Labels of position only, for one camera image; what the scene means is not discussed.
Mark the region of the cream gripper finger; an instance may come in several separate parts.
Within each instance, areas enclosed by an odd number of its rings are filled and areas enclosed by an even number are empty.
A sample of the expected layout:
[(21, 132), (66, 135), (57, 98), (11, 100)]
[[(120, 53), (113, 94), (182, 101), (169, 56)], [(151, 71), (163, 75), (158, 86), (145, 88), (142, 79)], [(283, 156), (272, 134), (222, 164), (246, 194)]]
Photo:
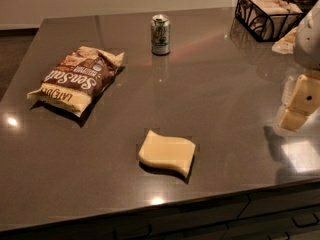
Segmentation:
[(320, 106), (320, 80), (300, 75), (296, 81), (289, 108), (292, 111), (311, 115)]
[(304, 125), (307, 119), (308, 117), (303, 114), (284, 109), (280, 114), (278, 125), (286, 130), (296, 131)]

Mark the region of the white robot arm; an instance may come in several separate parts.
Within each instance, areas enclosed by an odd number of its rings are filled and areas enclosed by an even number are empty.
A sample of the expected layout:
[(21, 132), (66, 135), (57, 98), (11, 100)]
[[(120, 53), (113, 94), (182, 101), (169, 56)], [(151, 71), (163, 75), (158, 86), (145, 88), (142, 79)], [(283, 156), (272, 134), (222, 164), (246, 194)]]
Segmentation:
[(278, 126), (289, 131), (301, 128), (320, 107), (320, 1), (299, 23), (293, 55), (308, 72), (289, 77), (285, 84)]

